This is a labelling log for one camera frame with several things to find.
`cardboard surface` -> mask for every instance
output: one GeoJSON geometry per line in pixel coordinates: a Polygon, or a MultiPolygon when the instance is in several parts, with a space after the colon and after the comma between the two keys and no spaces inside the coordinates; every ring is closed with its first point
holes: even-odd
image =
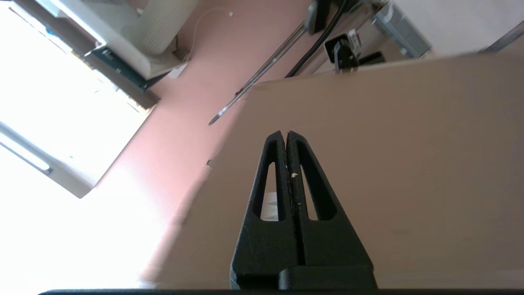
{"type": "Polygon", "coordinates": [[[157,277],[229,287],[266,136],[304,135],[380,288],[524,288],[524,59],[501,55],[263,83],[157,277]]]}

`black cable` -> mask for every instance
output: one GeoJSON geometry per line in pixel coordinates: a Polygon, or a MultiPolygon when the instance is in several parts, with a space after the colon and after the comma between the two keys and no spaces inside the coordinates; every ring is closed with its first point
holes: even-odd
{"type": "Polygon", "coordinates": [[[342,4],[340,5],[338,11],[336,12],[335,16],[331,20],[330,24],[327,26],[326,30],[320,35],[319,39],[313,44],[313,46],[309,49],[308,52],[298,61],[298,63],[289,71],[289,73],[286,75],[286,78],[293,77],[297,74],[297,72],[300,70],[300,68],[310,59],[313,54],[324,44],[324,41],[329,37],[331,32],[336,26],[336,23],[339,22],[340,17],[344,13],[344,10],[346,9],[347,4],[350,2],[350,0],[344,0],[342,4]]]}

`white cable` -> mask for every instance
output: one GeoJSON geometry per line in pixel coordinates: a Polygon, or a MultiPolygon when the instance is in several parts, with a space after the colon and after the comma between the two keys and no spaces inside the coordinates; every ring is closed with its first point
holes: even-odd
{"type": "Polygon", "coordinates": [[[189,53],[188,55],[185,56],[184,58],[184,61],[183,62],[186,62],[189,60],[189,57],[191,56],[191,54],[193,53],[193,49],[195,47],[195,42],[197,40],[197,28],[198,28],[198,24],[199,22],[202,20],[202,18],[204,16],[206,16],[207,14],[213,12],[213,11],[216,11],[216,10],[222,10],[224,12],[227,12],[229,14],[230,17],[233,16],[233,12],[230,11],[230,10],[227,10],[226,8],[223,8],[223,7],[215,7],[215,8],[211,8],[209,9],[208,11],[204,12],[200,17],[199,19],[196,21],[196,24],[195,24],[195,29],[194,29],[194,32],[193,32],[193,43],[191,44],[191,49],[189,50],[189,53]]]}

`pink floor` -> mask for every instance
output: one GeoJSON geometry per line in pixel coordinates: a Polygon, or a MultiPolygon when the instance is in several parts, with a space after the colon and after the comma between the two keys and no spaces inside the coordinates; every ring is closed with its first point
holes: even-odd
{"type": "MultiPolygon", "coordinates": [[[[149,260],[151,254],[159,253],[161,240],[180,226],[191,201],[188,192],[206,176],[206,162],[219,149],[243,102],[213,126],[208,122],[303,21],[309,3],[202,1],[179,32],[180,45],[190,47],[195,23],[203,13],[214,7],[234,13],[231,18],[220,10],[204,16],[191,62],[179,78],[165,78],[155,86],[162,100],[95,192],[85,197],[114,208],[115,218],[124,218],[118,228],[129,235],[120,234],[114,242],[133,248],[141,257],[133,268],[143,273],[157,268],[161,256],[149,260]]],[[[315,38],[304,36],[262,80],[282,78],[315,38]]]]}

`metal rod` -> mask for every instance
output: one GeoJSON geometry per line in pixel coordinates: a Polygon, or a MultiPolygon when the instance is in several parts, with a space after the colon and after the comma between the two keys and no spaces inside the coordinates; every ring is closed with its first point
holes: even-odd
{"type": "Polygon", "coordinates": [[[216,122],[234,103],[236,103],[244,93],[262,77],[306,32],[304,22],[282,43],[275,53],[262,65],[262,67],[248,80],[248,82],[235,94],[235,97],[209,122],[212,125],[216,122]]]}

